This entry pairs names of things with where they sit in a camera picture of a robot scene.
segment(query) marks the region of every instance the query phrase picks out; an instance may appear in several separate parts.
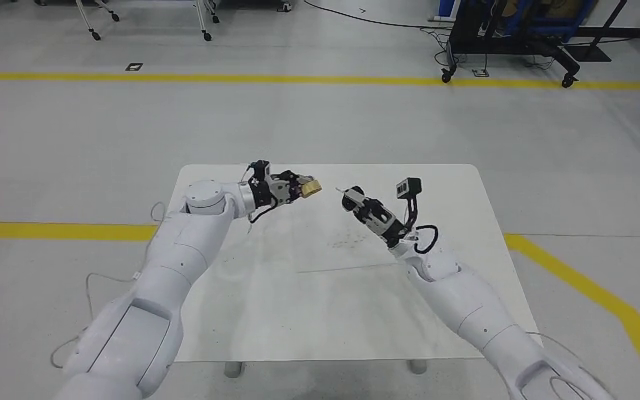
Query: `white rolling stand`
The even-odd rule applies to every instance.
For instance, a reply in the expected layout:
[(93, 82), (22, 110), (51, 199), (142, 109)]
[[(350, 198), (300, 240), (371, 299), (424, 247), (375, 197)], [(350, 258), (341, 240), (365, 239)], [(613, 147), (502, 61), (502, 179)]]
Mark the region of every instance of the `white rolling stand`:
[[(188, 165), (168, 209), (202, 179), (236, 182), (246, 165)], [(232, 224), (215, 263), (182, 308), (176, 362), (224, 361), (237, 377), (245, 361), (479, 358), (431, 311), (384, 243), (341, 207), (361, 186), (396, 215), (395, 185), (422, 179), (418, 223), (437, 224), (458, 258), (495, 288), (515, 321), (537, 327), (477, 169), (471, 165), (273, 165), (317, 178), (323, 191), (249, 223)]]
[[(118, 16), (118, 14), (116, 14), (115, 11), (113, 11), (106, 4), (104, 4), (102, 2), (102, 0), (93, 0), (93, 1), (100, 8), (103, 8), (104, 10), (106, 10), (111, 15), (111, 19), (114, 22), (119, 22), (120, 21), (120, 16)], [(204, 40), (209, 42), (209, 41), (211, 41), (211, 34), (209, 32), (207, 32), (207, 28), (204, 25), (204, 19), (202, 17), (202, 5), (200, 4), (201, 1), (205, 1), (206, 2), (206, 1), (209, 1), (209, 0), (194, 0), (195, 6), (196, 6), (196, 11), (198, 12), (198, 21), (200, 22), (200, 31), (202, 32)], [(80, 10), (80, 15), (82, 16), (82, 20), (84, 21), (85, 25), (87, 26), (87, 29), (91, 33), (91, 36), (93, 37), (93, 39), (94, 40), (101, 40), (102, 37), (100, 36), (100, 34), (98, 32), (96, 32), (93, 29), (93, 26), (89, 22), (89, 18), (87, 17), (87, 14), (86, 14), (86, 12), (84, 10), (84, 5), (82, 4), (82, 0), (76, 0), (76, 4), (78, 5), (78, 10)], [(220, 22), (218, 20), (218, 17), (215, 15), (215, 7), (214, 7), (214, 9), (212, 11), (212, 15), (214, 16), (214, 18), (213, 18), (213, 22), (214, 23)]]

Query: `white cable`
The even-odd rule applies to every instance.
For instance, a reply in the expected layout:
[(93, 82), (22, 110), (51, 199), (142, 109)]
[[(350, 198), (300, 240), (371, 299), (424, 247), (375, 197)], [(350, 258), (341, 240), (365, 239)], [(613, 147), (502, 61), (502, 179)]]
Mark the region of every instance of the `white cable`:
[(100, 278), (110, 279), (112, 281), (122, 282), (122, 283), (133, 282), (136, 280), (135, 278), (118, 279), (112, 276), (102, 275), (97, 272), (91, 272), (87, 274), (86, 278), (84, 278), (84, 293), (87, 297), (87, 303), (89, 304), (89, 316), (91, 316), (91, 321), (93, 321), (93, 305), (91, 304), (91, 290), (89, 289), (89, 278), (91, 278), (92, 276), (99, 276)]
[[(569, 354), (571, 354), (572, 356), (574, 356), (576, 358), (576, 360), (578, 360), (580, 362), (580, 364), (582, 365), (578, 365), (578, 368), (580, 368), (581, 370), (583, 370), (585, 373), (587, 373), (589, 376), (591, 376), (591, 378), (596, 381), (600, 386), (602, 386), (602, 389), (607, 392), (609, 394), (609, 396), (611, 396), (612, 398), (615, 399), (615, 396), (609, 391), (609, 389), (605, 386), (605, 384), (600, 381), (598, 378), (596, 378), (595, 375), (593, 375), (587, 368), (584, 367), (585, 362), (582, 361), (582, 359), (580, 357), (578, 357), (578, 355), (576, 353), (574, 353), (573, 351), (571, 351), (570, 348), (568, 348), (567, 346), (565, 346), (564, 344), (560, 343), (559, 340), (556, 340), (554, 338), (552, 338), (549, 335), (545, 335), (544, 333), (540, 333), (540, 332), (526, 332), (529, 335), (537, 335), (537, 336), (541, 336), (545, 339), (549, 339), (552, 342), (554, 342), (555, 344), (557, 344), (558, 346), (562, 347), (563, 349), (565, 349)], [(576, 383), (574, 382), (570, 382), (568, 381), (566, 378), (563, 378), (562, 376), (552, 376), (549, 378), (549, 386), (551, 386), (551, 390), (553, 390), (553, 393), (556, 395), (556, 397), (558, 397), (560, 400), (562, 400), (562, 397), (558, 394), (558, 392), (556, 391), (556, 388), (553, 386), (553, 381), (561, 381), (564, 382), (565, 384), (567, 384), (569, 387), (571, 387), (571, 389), (575, 392), (575, 389), (578, 389), (579, 391), (581, 391), (583, 394), (585, 394), (589, 400), (594, 400), (593, 396), (591, 396), (589, 394), (589, 392), (587, 392), (586, 390), (584, 390), (582, 387), (578, 386)]]
[(578, 389), (579, 391), (581, 391), (585, 396), (587, 396), (589, 398), (589, 400), (594, 400), (593, 397), (589, 394), (589, 392), (587, 392), (586, 390), (584, 390), (583, 388), (581, 388), (580, 386), (578, 386), (577, 384), (575, 384), (574, 382), (569, 382), (569, 380), (567, 380), (566, 378), (563, 378), (561, 376), (552, 376), (549, 378), (549, 386), (551, 386), (551, 390), (553, 390), (553, 393), (556, 395), (556, 397), (558, 397), (560, 400), (562, 399), (562, 396), (560, 396), (560, 394), (556, 391), (555, 386), (553, 386), (553, 381), (560, 381), (560, 382), (564, 382), (565, 384), (567, 384), (571, 389), (573, 389), (575, 391), (575, 389)]
[(54, 368), (58, 368), (58, 369), (62, 369), (63, 366), (60, 364), (56, 364), (54, 357), (56, 355), (56, 353), (58, 352), (58, 350), (60, 350), (61, 348), (63, 348), (64, 346), (68, 345), (71, 342), (75, 342), (76, 340), (80, 339), (79, 335), (76, 335), (75, 337), (72, 337), (71, 339), (67, 340), (66, 342), (62, 343), (61, 345), (59, 345), (58, 347), (55, 348), (55, 350), (53, 350), (51, 352), (51, 355), (49, 355), (49, 363), (51, 364), (52, 367)]
[(544, 333), (540, 333), (540, 332), (526, 332), (529, 335), (537, 335), (537, 336), (542, 336), (545, 339), (549, 339), (551, 340), (553, 343), (557, 344), (558, 346), (562, 347), (563, 349), (565, 349), (567, 352), (569, 352), (569, 354), (571, 354), (572, 356), (574, 356), (578, 361), (580, 361), (581, 364), (584, 364), (584, 361), (582, 361), (582, 359), (580, 359), (580, 357), (578, 357), (578, 355), (576, 353), (574, 353), (573, 351), (571, 351), (570, 348), (568, 348), (567, 346), (563, 345), (562, 343), (560, 343), (558, 340), (552, 338), (549, 335), (545, 335)]
[[(162, 206), (162, 218), (157, 219), (154, 217), (154, 211), (156, 209), (156, 207), (158, 207), (159, 205)], [(166, 210), (167, 207), (166, 205), (161, 202), (158, 201), (156, 202), (152, 207), (151, 207), (151, 211), (149, 212), (151, 219), (155, 222), (160, 222), (157, 226), (156, 226), (156, 230), (153, 232), (153, 236), (151, 236), (151, 239), (149, 239), (149, 241), (147, 242), (145, 248), (144, 248), (144, 258), (142, 259), (142, 265), (140, 266), (140, 268), (138, 268), (138, 270), (133, 274), (133, 276), (129, 279), (118, 279), (118, 278), (114, 278), (112, 276), (107, 276), (107, 275), (103, 275), (103, 274), (99, 274), (97, 272), (91, 272), (89, 274), (87, 274), (87, 276), (84, 278), (84, 289), (85, 289), (85, 296), (87, 298), (87, 304), (89, 305), (89, 315), (91, 317), (91, 321), (93, 321), (93, 304), (91, 301), (91, 289), (89, 287), (89, 278), (91, 278), (92, 276), (99, 276), (101, 278), (105, 278), (105, 279), (110, 279), (112, 281), (116, 281), (116, 282), (122, 282), (122, 283), (128, 283), (128, 282), (133, 282), (135, 280), (137, 280), (140, 277), (140, 274), (142, 273), (142, 270), (144, 269), (145, 266), (145, 262), (147, 261), (147, 255), (149, 253), (149, 246), (151, 245), (151, 242), (153, 241), (153, 239), (156, 237), (156, 234), (158, 233), (158, 229), (160, 228), (160, 225), (162, 225), (162, 222), (164, 221), (164, 217), (166, 214)], [(56, 353), (63, 348), (64, 346), (68, 345), (71, 342), (77, 341), (80, 339), (80, 335), (76, 335), (73, 338), (67, 340), (66, 342), (62, 343), (61, 345), (59, 345), (58, 347), (56, 347), (51, 354), (49, 355), (49, 363), (51, 364), (51, 366), (53, 366), (54, 368), (58, 368), (61, 369), (63, 368), (62, 365), (57, 364), (54, 360), (54, 357), (56, 355)]]

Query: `black equipment stand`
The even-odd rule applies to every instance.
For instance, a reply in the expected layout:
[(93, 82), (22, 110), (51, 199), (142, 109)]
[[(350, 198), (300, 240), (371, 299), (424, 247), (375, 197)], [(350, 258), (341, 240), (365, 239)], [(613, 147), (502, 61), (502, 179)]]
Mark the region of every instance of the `black equipment stand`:
[(609, 29), (613, 21), (618, 17), (622, 8), (627, 4), (627, 0), (620, 0), (616, 8), (613, 10), (607, 21), (602, 25), (602, 31), (598, 34), (591, 42), (589, 47), (585, 46), (565, 46), (565, 49), (573, 58), (577, 61), (586, 61), (586, 62), (611, 62), (611, 58), (608, 55), (604, 54), (602, 50), (598, 47), (598, 43), (602, 40), (604, 36), (604, 32)]
[(516, 54), (553, 57), (567, 70), (562, 80), (562, 87), (568, 88), (573, 85), (573, 82), (577, 81), (575, 75), (580, 70), (580, 65), (558, 46), (557, 39), (528, 32), (540, 4), (541, 0), (533, 0), (517, 34), (494, 38), (493, 35), (507, 0), (498, 0), (484, 36), (478, 36), (478, 31), (486, 15), (485, 4), (479, 0), (463, 0), (447, 41), (446, 54), (449, 69), (442, 68), (442, 81), (449, 82), (456, 72), (458, 62), (455, 54)]

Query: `table leg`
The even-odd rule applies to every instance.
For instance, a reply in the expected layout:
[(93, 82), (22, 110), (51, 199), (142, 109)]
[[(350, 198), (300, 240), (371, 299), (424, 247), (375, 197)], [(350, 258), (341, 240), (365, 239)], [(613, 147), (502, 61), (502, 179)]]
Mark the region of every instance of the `table leg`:
[(422, 375), (427, 372), (427, 360), (407, 360), (409, 371), (416, 375)]
[(237, 378), (244, 369), (244, 363), (240, 361), (227, 361), (224, 363), (224, 376), (227, 378)]

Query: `black cable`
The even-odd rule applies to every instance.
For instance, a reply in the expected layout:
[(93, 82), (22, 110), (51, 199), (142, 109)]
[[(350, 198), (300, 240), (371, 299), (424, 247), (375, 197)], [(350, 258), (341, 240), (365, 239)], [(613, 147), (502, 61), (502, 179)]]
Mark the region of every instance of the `black cable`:
[(427, 246), (425, 249), (418, 249), (418, 244), (416, 243), (413, 245), (413, 250), (418, 254), (427, 254), (431, 251), (431, 249), (433, 249), (433, 246), (435, 246), (436, 242), (438, 241), (438, 227), (435, 225), (421, 225), (416, 227), (417, 231), (421, 229), (433, 229), (433, 239), (431, 240), (431, 243), (429, 243), (429, 246)]
[(553, 63), (556, 61), (555, 58), (552, 58), (551, 61), (547, 61), (545, 63), (539, 63), (536, 61), (536, 55), (532, 54), (531, 55), (533, 57), (533, 62), (526, 62), (524, 63), (524, 66), (527, 68), (538, 68), (541, 69), (543, 71), (548, 70), (549, 68), (551, 68), (551, 66), (553, 65)]
[(276, 199), (276, 197), (273, 194), (271, 194), (271, 199), (273, 200), (273, 205), (267, 208), (266, 210), (262, 211), (260, 214), (256, 215), (254, 219), (249, 219), (250, 224), (253, 225), (260, 217), (262, 217), (269, 211), (273, 211), (274, 208), (278, 207), (278, 199)]
[(378, 24), (378, 25), (386, 25), (386, 26), (397, 26), (400, 28), (418, 28), (418, 29), (443, 29), (443, 30), (451, 30), (452, 28), (448, 28), (448, 27), (440, 27), (440, 26), (428, 26), (428, 25), (407, 25), (407, 24), (394, 24), (391, 22), (384, 22), (384, 21), (375, 21), (372, 19), (367, 19), (367, 18), (362, 18), (362, 17), (358, 17), (355, 15), (351, 15), (351, 14), (346, 14), (337, 10), (332, 10), (331, 8), (325, 8), (325, 7), (321, 7), (319, 5), (313, 4), (311, 2), (309, 2), (308, 0), (304, 0), (305, 3), (307, 3), (308, 5), (310, 5), (311, 7), (315, 7), (319, 10), (323, 10), (323, 11), (328, 11), (330, 13), (334, 13), (334, 14), (338, 14), (338, 15), (342, 15), (343, 17), (348, 17), (348, 18), (353, 18), (353, 19), (357, 19), (358, 21), (364, 21), (364, 22), (370, 22), (372, 24)]
[[(622, 39), (613, 39), (613, 40), (602, 40), (602, 41), (598, 42), (598, 44), (627, 42), (627, 41), (633, 40), (633, 39), (637, 39), (637, 38), (622, 38)], [(589, 46), (590, 44), (591, 44), (591, 42), (564, 43), (564, 44), (562, 44), (562, 47), (564, 47), (564, 46)]]

